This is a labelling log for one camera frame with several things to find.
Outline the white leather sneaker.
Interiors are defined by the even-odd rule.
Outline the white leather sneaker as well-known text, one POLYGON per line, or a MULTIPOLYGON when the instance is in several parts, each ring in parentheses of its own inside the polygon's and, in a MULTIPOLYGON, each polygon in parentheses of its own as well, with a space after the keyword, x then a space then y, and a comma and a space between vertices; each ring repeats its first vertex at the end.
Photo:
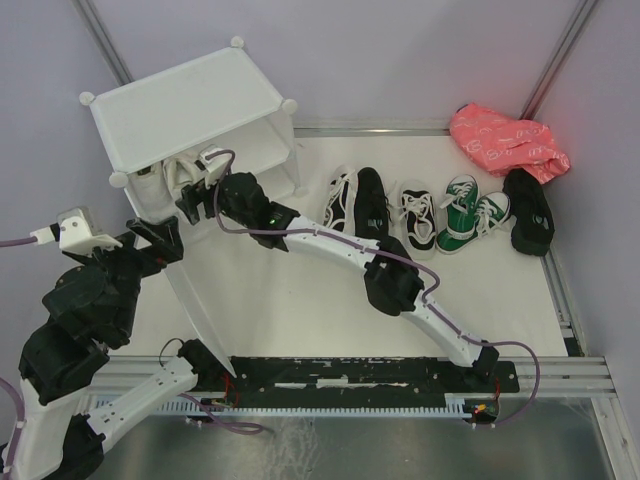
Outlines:
POLYGON ((131 174, 130 181, 141 207, 142 218, 158 223, 171 215, 173 198, 169 193, 160 163, 131 174))
POLYGON ((195 160, 185 156, 174 156, 163 162, 164 179, 173 200, 181 198, 183 188, 202 179, 202 171, 195 160))

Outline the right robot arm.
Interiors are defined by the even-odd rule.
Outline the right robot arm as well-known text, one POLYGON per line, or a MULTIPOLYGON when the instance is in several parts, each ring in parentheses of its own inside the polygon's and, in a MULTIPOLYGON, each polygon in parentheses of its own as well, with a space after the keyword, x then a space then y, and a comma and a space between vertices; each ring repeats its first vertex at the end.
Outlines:
POLYGON ((431 295, 435 288, 420 278, 428 270, 398 239, 361 239, 319 225, 270 200, 250 173, 227 174, 211 186, 203 180, 186 186, 176 206, 193 225, 202 217, 217 222, 227 217, 241 226, 234 234, 248 234, 265 248, 316 255, 357 270, 370 305, 410 321, 431 338, 459 367, 463 386, 481 391, 494 381, 497 349, 445 316, 431 295))

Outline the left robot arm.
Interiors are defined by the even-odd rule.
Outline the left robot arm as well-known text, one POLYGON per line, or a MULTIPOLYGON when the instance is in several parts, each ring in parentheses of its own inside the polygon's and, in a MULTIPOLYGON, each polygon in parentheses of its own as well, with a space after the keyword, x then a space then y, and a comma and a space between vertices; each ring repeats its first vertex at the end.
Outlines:
POLYGON ((55 242, 78 265, 42 299, 49 317, 22 348, 20 387, 1 384, 16 407, 14 430, 1 448, 6 479, 86 479, 125 433, 165 401, 220 381, 220 362, 201 340, 189 340, 110 406, 79 412, 110 351, 130 341, 142 280, 184 255, 176 217, 157 224, 135 218, 126 227, 112 237, 76 213, 25 240, 55 242))

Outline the black white canvas sneaker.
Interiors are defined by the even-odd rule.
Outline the black white canvas sneaker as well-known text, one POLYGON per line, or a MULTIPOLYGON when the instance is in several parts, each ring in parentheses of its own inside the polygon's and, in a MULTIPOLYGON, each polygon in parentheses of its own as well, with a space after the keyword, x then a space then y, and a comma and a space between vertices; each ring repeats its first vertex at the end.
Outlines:
POLYGON ((346 234, 355 233, 355 199, 358 187, 357 173, 342 165, 329 181, 328 197, 323 211, 323 225, 346 234))

